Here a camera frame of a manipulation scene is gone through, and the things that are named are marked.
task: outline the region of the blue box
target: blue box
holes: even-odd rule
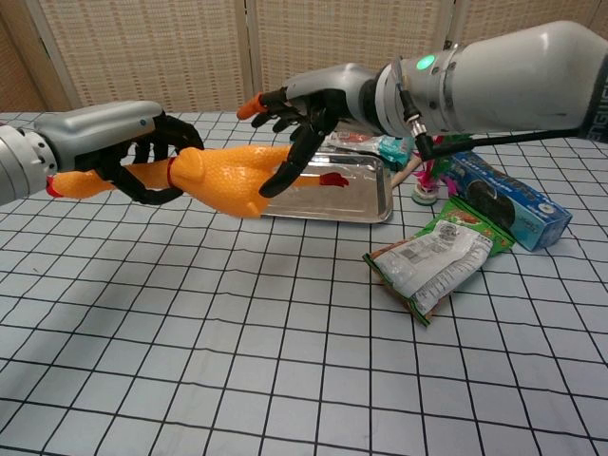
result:
[[[555,243],[572,218],[563,207],[494,169],[473,152],[450,157],[445,177],[456,184],[463,200],[511,233],[529,251]]]

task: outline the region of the beige wall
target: beige wall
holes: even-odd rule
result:
[[[82,105],[232,109],[252,95],[238,0],[40,0]]]
[[[376,70],[446,38],[559,19],[608,38],[608,0],[0,0],[0,16],[0,88],[13,110],[127,99],[234,110],[299,72]]]
[[[0,16],[0,111],[39,111],[45,104]]]
[[[261,87],[310,69],[354,62],[379,70],[398,55],[443,44],[451,1],[256,0],[254,35]]]

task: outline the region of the small toy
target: small toy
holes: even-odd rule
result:
[[[258,218],[270,199],[259,194],[260,186],[284,162],[290,146],[243,145],[227,149],[182,149],[177,157],[126,168],[147,188],[176,187],[217,211],[241,218]],[[300,176],[294,186],[332,185],[349,181],[339,173]],[[53,197],[85,199],[114,189],[95,171],[60,173],[49,178],[47,192]]]
[[[442,143],[459,143],[468,140],[469,135],[450,135],[437,136],[433,142],[435,145]],[[423,162],[423,170],[413,173],[418,178],[418,183],[414,187],[411,198],[423,206],[431,206],[437,202],[439,192],[439,182],[442,181],[447,186],[447,193],[452,196],[457,194],[453,180],[446,177],[449,169],[449,158],[440,158]]]

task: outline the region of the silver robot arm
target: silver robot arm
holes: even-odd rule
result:
[[[580,137],[608,143],[608,42],[559,21],[414,59],[373,73],[333,66],[294,76],[239,112],[275,131],[299,124],[288,160],[260,189],[273,197],[297,178],[336,128],[412,136],[423,160],[475,145]],[[433,146],[431,135],[532,134]]]
[[[57,172],[95,170],[133,200],[162,204],[176,188],[148,190],[121,166],[135,144],[134,162],[164,160],[169,146],[203,148],[191,124],[167,116],[154,102],[115,102],[63,113],[46,113],[33,130],[0,126],[0,205],[46,188]]]

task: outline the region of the wooden stick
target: wooden stick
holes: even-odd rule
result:
[[[413,171],[416,170],[418,166],[420,166],[421,163],[422,160],[420,160],[420,157],[412,156],[411,159],[409,159],[406,167],[398,173],[395,173],[395,175],[390,180],[391,188],[395,188],[397,185],[403,182],[407,176],[409,176]]]

